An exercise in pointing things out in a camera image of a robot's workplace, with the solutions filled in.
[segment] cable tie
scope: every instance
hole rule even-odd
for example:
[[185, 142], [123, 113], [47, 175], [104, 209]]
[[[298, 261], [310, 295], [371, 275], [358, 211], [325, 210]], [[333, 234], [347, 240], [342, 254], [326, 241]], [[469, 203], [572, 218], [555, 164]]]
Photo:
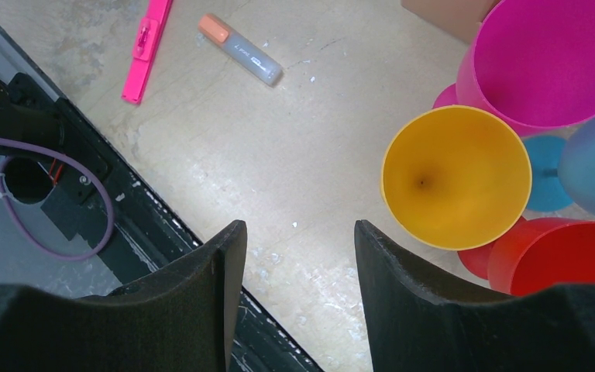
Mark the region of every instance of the cable tie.
[[0, 192], [0, 199], [3, 198], [12, 198], [12, 193], [10, 192]]

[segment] pink ruler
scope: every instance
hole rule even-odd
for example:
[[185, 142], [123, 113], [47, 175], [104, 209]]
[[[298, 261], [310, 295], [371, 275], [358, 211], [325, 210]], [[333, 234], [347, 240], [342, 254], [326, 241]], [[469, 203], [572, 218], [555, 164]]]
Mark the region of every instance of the pink ruler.
[[139, 105], [143, 100], [147, 80], [150, 78], [156, 50], [170, 13], [172, 0], [150, 0], [147, 14], [140, 21], [136, 43], [133, 46], [133, 61], [126, 78], [122, 99]]

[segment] cable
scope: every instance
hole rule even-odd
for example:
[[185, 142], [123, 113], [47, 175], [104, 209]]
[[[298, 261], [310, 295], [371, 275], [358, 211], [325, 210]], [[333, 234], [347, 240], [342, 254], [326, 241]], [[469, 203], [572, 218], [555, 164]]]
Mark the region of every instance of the cable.
[[56, 169], [56, 175], [52, 176], [51, 172], [53, 172], [53, 168], [56, 166], [56, 163], [58, 163], [58, 159], [53, 159], [53, 163], [51, 163], [51, 166], [49, 167], [49, 178], [51, 179], [51, 184], [53, 186], [56, 186], [58, 184], [58, 180], [60, 179], [60, 173], [62, 173], [63, 167], [65, 166], [65, 164], [60, 163], [60, 166], [58, 167], [58, 169]]
[[[86, 260], [90, 257], [93, 257], [94, 255], [99, 253], [101, 250], [103, 250], [104, 247], [106, 246], [106, 243], [108, 243], [108, 241], [110, 240], [112, 232], [113, 232], [113, 228], [115, 226], [115, 210], [113, 209], [112, 200], [111, 200], [110, 196], [108, 196], [108, 192], [106, 191], [106, 188], [104, 187], [103, 183], [97, 178], [97, 176], [95, 176], [92, 172], [90, 172], [89, 169], [84, 167], [83, 164], [77, 162], [76, 160], [70, 158], [69, 156], [67, 156], [63, 153], [59, 153], [57, 151], [53, 151], [53, 150], [41, 147], [41, 146], [36, 146], [36, 145], [32, 145], [30, 143], [13, 141], [13, 140], [4, 139], [4, 138], [0, 138], [0, 146], [12, 147], [15, 149], [26, 150], [26, 151], [33, 151], [34, 153], [41, 153], [42, 155], [47, 155], [48, 157], [58, 159], [58, 160], [62, 161], [63, 163], [76, 168], [85, 177], [87, 177], [88, 180], [90, 180], [92, 182], [92, 184], [97, 188], [97, 191], [103, 198], [104, 205], [106, 207], [106, 218], [108, 220], [106, 223], [106, 231], [104, 232], [104, 237], [101, 238], [101, 240], [99, 241], [99, 244], [97, 244], [97, 246], [93, 250], [91, 250], [90, 252], [84, 253], [84, 254], [77, 255], [77, 256], [64, 255], [61, 253], [57, 253], [57, 252], [50, 250], [49, 248], [46, 248], [40, 242], [38, 242], [37, 239], [35, 239], [35, 237], [33, 237], [33, 235], [31, 235], [31, 233], [23, 225], [22, 221], [17, 216], [15, 209], [12, 207], [12, 202], [10, 201], [9, 194], [5, 190], [5, 184], [3, 181], [4, 177], [1, 176], [0, 177], [0, 194], [3, 196], [3, 202], [5, 203], [5, 209], [8, 211], [10, 218], [15, 223], [15, 226], [17, 226], [17, 229], [24, 235], [24, 237], [28, 241], [30, 241], [31, 244], [33, 244], [34, 246], [36, 246], [37, 248], [42, 250], [44, 253], [49, 254], [52, 257], [57, 258], [58, 260], [82, 261], [82, 260]], [[5, 166], [8, 165], [8, 163], [10, 161], [12, 161], [13, 159], [14, 159], [13, 157], [6, 157], [0, 163], [0, 174], [3, 174]]]

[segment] cardboard box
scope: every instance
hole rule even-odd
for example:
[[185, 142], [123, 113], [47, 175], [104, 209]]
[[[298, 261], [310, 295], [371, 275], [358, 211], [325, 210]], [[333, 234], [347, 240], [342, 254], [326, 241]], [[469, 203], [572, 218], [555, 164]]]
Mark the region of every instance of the cardboard box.
[[402, 0], [402, 6], [454, 37], [470, 43], [500, 0]]

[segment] gray marker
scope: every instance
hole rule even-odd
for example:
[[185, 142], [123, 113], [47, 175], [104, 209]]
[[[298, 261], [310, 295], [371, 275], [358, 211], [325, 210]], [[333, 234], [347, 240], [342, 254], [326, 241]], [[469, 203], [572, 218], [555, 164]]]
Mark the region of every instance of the gray marker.
[[215, 15], [204, 15], [198, 28], [209, 40], [264, 83], [273, 86], [281, 77], [281, 66], [275, 60]]

